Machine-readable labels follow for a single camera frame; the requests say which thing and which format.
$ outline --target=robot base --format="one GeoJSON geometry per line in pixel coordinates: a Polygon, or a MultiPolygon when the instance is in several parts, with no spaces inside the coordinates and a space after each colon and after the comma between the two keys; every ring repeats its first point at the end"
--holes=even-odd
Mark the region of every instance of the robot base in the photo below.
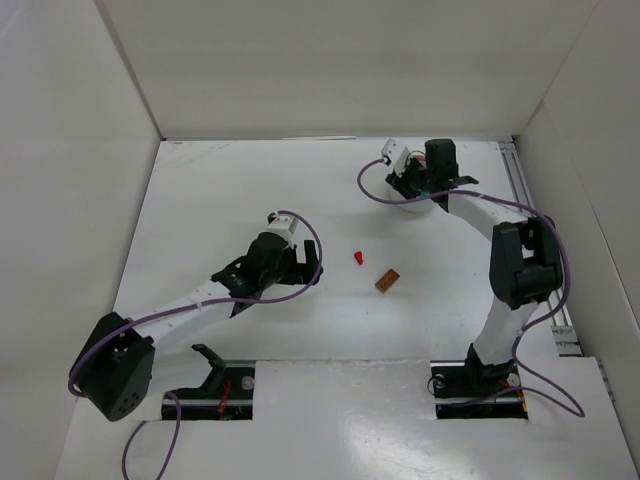
{"type": "Polygon", "coordinates": [[[463,418],[528,418],[524,397],[511,392],[496,399],[461,407],[459,404],[484,398],[508,384],[505,380],[475,383],[470,381],[469,369],[464,361],[431,362],[431,379],[428,388],[436,398],[438,419],[463,418]]]}

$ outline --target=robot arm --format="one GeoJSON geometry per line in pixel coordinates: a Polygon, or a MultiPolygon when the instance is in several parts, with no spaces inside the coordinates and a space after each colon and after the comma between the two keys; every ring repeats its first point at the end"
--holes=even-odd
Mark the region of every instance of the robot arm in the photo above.
{"type": "Polygon", "coordinates": [[[478,230],[491,242],[489,279],[493,304],[482,332],[470,345],[464,366],[432,367],[436,397],[480,397],[495,393],[514,370],[512,346],[539,304],[562,285],[557,243],[542,220],[482,198],[478,182],[458,173],[455,144],[448,139],[425,144],[425,155],[414,156],[389,140],[383,158],[393,163],[386,182],[406,199],[454,191],[472,195],[443,195],[434,201],[478,230]]]}
{"type": "Polygon", "coordinates": [[[312,240],[306,240],[305,263],[298,263],[293,242],[298,220],[273,214],[268,221],[266,230],[251,243],[246,255],[191,293],[130,319],[111,312],[98,321],[74,369],[90,348],[115,330],[130,321],[151,319],[106,343],[74,378],[75,384],[108,420],[127,416],[147,394],[178,388],[215,391],[222,382],[225,362],[206,345],[175,351],[176,345],[249,308],[251,304],[243,303],[242,299],[260,299],[274,284],[306,285],[313,280],[319,268],[316,247],[312,240]],[[239,301],[212,302],[229,297],[239,301]]]}

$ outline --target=white table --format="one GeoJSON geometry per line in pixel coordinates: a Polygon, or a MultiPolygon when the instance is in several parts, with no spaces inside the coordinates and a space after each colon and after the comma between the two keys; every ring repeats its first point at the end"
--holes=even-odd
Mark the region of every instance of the white table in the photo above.
{"type": "MultiPolygon", "coordinates": [[[[420,148],[424,139],[406,141],[420,148]]],[[[165,478],[636,478],[595,361],[558,358],[544,326],[527,334],[522,356],[568,386],[586,419],[528,395],[529,422],[434,420],[426,359],[463,359],[479,333],[492,299],[489,244],[440,209],[421,216],[366,199],[355,176],[383,143],[162,144],[118,312],[146,311],[197,287],[242,255],[277,209],[308,218],[325,250],[322,280],[303,297],[254,306],[198,335],[223,358],[269,362],[258,364],[254,420],[188,422],[165,478]],[[382,295],[373,284],[389,268],[400,279],[382,295]]],[[[495,142],[457,148],[462,174],[512,198],[495,142]]],[[[365,183],[384,195],[385,174],[374,168],[365,183]]],[[[149,398],[109,424],[79,402],[56,478],[119,478],[135,422],[158,413],[159,398],[149,398]]],[[[132,473],[154,478],[172,428],[145,427],[132,447],[132,473]]]]}

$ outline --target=wall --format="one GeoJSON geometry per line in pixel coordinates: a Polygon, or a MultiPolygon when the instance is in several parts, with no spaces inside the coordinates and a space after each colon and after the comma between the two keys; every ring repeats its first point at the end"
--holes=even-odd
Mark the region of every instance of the wall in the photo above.
{"type": "Polygon", "coordinates": [[[572,318],[601,358],[640,464],[640,33],[636,0],[601,0],[518,141],[536,204],[568,243],[572,318]]]}
{"type": "Polygon", "coordinates": [[[99,1],[162,134],[207,139],[520,133],[597,3],[99,1]]]}
{"type": "Polygon", "coordinates": [[[90,0],[0,2],[0,465],[53,478],[159,142],[90,0]]]}

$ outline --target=brown rectangular object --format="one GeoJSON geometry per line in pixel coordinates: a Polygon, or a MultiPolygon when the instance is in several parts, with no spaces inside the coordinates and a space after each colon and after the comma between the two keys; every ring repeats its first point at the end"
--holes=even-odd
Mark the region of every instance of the brown rectangular object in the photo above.
{"type": "Polygon", "coordinates": [[[391,288],[391,285],[396,283],[396,280],[398,280],[399,278],[400,275],[398,275],[398,273],[394,269],[389,269],[389,271],[376,282],[376,288],[384,293],[389,290],[391,288]]]}

